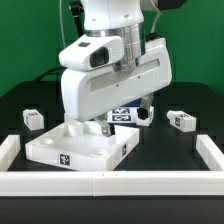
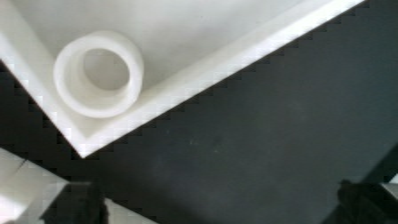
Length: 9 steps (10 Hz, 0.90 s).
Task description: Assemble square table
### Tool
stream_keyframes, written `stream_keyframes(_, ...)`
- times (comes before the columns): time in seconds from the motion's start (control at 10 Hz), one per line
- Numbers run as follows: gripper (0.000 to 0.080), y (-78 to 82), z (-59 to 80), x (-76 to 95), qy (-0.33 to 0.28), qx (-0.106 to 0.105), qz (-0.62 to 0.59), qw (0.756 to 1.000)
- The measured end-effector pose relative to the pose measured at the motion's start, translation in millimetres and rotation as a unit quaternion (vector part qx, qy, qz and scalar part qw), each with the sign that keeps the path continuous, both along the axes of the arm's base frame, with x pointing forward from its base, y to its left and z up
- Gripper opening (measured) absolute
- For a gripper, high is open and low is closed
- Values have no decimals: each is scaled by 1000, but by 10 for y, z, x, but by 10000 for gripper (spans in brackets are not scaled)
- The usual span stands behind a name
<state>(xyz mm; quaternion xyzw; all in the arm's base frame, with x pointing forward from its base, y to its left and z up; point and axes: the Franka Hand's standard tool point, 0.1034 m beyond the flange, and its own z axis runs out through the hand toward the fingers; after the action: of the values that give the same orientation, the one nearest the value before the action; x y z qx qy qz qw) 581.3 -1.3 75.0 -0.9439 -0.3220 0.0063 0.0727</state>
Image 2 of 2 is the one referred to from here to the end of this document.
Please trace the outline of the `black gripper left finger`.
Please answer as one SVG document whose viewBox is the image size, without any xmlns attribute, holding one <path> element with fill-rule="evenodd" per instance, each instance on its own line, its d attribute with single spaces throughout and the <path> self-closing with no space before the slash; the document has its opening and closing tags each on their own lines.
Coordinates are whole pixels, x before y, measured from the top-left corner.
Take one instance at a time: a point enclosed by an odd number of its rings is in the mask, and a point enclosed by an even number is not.
<svg viewBox="0 0 398 224">
<path fill-rule="evenodd" d="M 108 209 L 99 187 L 71 182 L 41 215 L 44 224 L 108 224 Z"/>
</svg>

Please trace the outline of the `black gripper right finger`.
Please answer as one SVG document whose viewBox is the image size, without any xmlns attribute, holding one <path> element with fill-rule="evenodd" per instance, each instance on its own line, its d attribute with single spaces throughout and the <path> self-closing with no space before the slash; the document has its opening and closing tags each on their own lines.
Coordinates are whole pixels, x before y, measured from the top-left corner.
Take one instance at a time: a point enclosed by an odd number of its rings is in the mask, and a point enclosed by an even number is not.
<svg viewBox="0 0 398 224">
<path fill-rule="evenodd" d="M 341 182 L 338 190 L 341 224 L 398 224 L 398 184 Z"/>
</svg>

